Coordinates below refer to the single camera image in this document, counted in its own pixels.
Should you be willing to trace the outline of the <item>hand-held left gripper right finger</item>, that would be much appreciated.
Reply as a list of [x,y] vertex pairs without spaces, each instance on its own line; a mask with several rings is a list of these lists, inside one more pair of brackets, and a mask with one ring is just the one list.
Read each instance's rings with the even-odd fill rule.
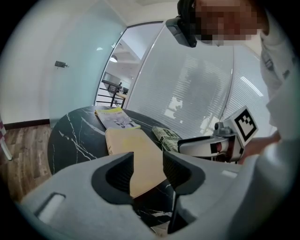
[[236,218],[249,186],[249,165],[163,153],[163,171],[175,191],[168,227],[172,240],[241,240]]

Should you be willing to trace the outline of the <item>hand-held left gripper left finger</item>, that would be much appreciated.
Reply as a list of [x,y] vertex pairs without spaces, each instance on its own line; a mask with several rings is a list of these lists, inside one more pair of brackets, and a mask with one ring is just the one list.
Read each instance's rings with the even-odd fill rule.
[[50,240],[153,240],[133,210],[132,152],[60,170],[21,201],[25,219]]

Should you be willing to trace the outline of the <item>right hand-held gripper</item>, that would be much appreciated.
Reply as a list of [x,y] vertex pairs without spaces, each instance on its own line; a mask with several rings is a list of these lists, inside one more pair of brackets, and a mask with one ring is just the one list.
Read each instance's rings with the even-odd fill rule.
[[[247,106],[215,124],[213,136],[217,138],[216,160],[238,162],[246,145],[255,136],[258,126]],[[211,136],[182,139],[177,142],[178,152],[190,156],[211,156]]]

